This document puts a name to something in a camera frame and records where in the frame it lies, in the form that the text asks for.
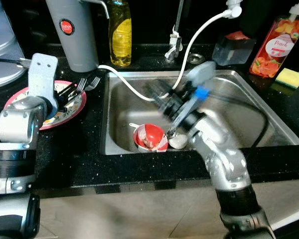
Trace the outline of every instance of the floor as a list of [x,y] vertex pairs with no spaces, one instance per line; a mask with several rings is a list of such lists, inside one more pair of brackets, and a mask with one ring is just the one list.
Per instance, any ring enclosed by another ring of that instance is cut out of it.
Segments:
[[[299,180],[253,186],[272,225],[299,211]],[[42,199],[37,238],[223,238],[226,230],[219,219],[220,208],[208,183],[151,190],[150,185],[126,185],[121,193],[96,194],[95,189],[87,188],[82,196]]]

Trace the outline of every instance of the dish soap bottle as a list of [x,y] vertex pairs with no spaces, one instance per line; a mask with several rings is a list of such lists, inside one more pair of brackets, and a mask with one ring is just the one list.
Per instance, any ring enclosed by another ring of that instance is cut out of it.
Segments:
[[111,62],[117,66],[128,66],[132,54],[132,21],[126,0],[109,0],[109,46]]
[[264,78],[273,78],[299,38],[299,4],[293,6],[290,16],[279,16],[258,51],[249,72]]

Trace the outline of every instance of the black cable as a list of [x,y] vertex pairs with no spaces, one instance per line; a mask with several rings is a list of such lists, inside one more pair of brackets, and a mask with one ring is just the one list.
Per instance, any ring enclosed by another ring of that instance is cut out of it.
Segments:
[[13,63],[13,64],[20,65],[20,61],[19,60],[0,59],[0,62],[7,62],[7,63]]
[[244,101],[241,101],[241,100],[238,100],[236,98],[232,98],[232,97],[227,97],[227,96],[223,96],[223,95],[220,95],[220,94],[216,94],[216,93],[210,93],[209,94],[210,97],[213,97],[215,99],[219,99],[221,101],[225,101],[225,102],[229,102],[229,103],[232,103],[232,104],[236,104],[236,105],[241,105],[241,106],[244,106],[246,108],[249,108],[257,113],[259,113],[263,118],[264,118],[264,126],[260,132],[260,134],[258,135],[257,139],[255,140],[255,142],[251,145],[251,149],[257,147],[257,145],[259,144],[259,142],[262,140],[262,138],[264,137],[267,129],[268,129],[268,126],[269,126],[269,121],[268,121],[268,117],[267,115],[260,109],[258,109],[256,106],[253,106],[247,102],[244,102]]

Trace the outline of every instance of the bottle cap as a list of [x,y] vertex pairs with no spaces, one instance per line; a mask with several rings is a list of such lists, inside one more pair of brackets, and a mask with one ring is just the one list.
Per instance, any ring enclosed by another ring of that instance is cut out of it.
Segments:
[[299,15],[299,3],[298,3],[298,4],[295,4],[294,6],[292,6],[292,7],[290,8],[289,13],[290,13],[290,14]]

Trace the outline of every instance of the sink basin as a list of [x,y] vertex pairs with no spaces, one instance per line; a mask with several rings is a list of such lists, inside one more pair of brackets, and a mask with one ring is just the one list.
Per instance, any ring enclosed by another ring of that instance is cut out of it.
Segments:
[[[157,79],[164,79],[172,85],[179,72],[123,72],[126,80],[141,94],[143,85],[148,82],[156,84]],[[270,125],[258,147],[298,145],[299,138],[276,115],[276,113],[257,95],[257,93],[235,71],[217,70],[213,79],[214,90],[222,95],[239,98],[262,109],[268,115]],[[153,123],[164,131],[171,124],[156,104],[138,98],[114,74],[109,74],[104,98],[104,115],[102,126],[101,153],[127,154],[138,153],[134,141],[134,128],[129,123]],[[262,130],[264,120],[257,112],[243,106],[224,102],[209,97],[199,111],[204,111],[219,124],[225,125],[235,139],[238,148],[250,147]]]

